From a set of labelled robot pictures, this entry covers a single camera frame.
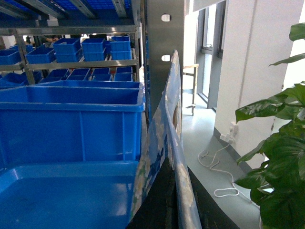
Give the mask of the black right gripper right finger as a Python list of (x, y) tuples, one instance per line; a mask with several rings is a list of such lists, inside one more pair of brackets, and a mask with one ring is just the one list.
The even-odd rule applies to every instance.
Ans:
[(221, 210), (189, 167), (188, 171), (202, 228), (238, 229), (239, 227)]

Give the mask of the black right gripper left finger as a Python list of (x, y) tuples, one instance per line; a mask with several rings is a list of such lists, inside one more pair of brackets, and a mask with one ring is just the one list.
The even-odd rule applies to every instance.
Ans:
[(126, 228), (177, 229), (177, 207), (175, 175), (166, 158), (148, 196)]

